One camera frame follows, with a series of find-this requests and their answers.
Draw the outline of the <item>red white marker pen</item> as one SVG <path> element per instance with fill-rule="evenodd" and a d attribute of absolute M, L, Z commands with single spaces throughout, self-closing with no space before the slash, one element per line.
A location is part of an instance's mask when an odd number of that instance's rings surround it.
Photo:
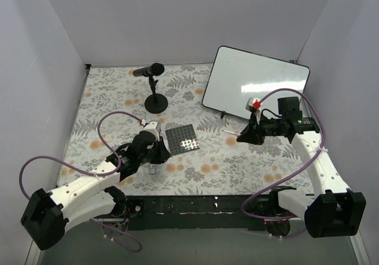
<path fill-rule="evenodd" d="M 239 136 L 240 135 L 239 133 L 232 132 L 232 131 L 229 131 L 229 130 L 223 130 L 223 132 L 227 133 L 227 134 L 230 134 L 230 135 L 233 135 L 233 136 Z"/>

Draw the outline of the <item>white whiteboard black frame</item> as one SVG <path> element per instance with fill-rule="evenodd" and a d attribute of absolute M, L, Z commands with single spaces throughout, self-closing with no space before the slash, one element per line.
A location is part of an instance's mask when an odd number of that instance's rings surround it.
<path fill-rule="evenodd" d="M 303 92 L 308 67 L 244 50 L 220 46 L 205 88 L 202 105 L 215 111 L 249 119 L 250 98 L 262 99 L 280 88 Z"/>

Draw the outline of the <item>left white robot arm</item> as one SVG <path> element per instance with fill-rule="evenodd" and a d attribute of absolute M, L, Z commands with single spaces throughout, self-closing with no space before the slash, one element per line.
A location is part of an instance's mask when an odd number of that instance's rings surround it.
<path fill-rule="evenodd" d="M 143 164 L 163 164 L 171 157 L 163 138 L 142 130 L 120 145 L 88 175 L 51 191 L 38 189 L 26 206 L 21 224 L 40 250 L 57 244 L 73 227 L 103 215 L 123 218 L 131 212 L 116 185 Z"/>

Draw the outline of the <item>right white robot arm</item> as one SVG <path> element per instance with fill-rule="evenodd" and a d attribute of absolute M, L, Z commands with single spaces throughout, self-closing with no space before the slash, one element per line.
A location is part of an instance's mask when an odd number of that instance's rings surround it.
<path fill-rule="evenodd" d="M 327 149 L 325 137 L 312 117 L 304 117 L 298 97 L 278 99 L 278 118 L 264 116 L 262 104 L 250 98 L 246 109 L 251 116 L 238 135 L 238 142 L 262 145 L 266 137 L 283 136 L 296 150 L 307 171 L 313 196 L 301 194 L 283 181 L 268 187 L 265 201 L 257 197 L 243 202 L 243 212 L 271 222 L 300 218 L 313 238 L 356 235 L 366 206 L 361 192 L 354 192 L 339 175 Z"/>

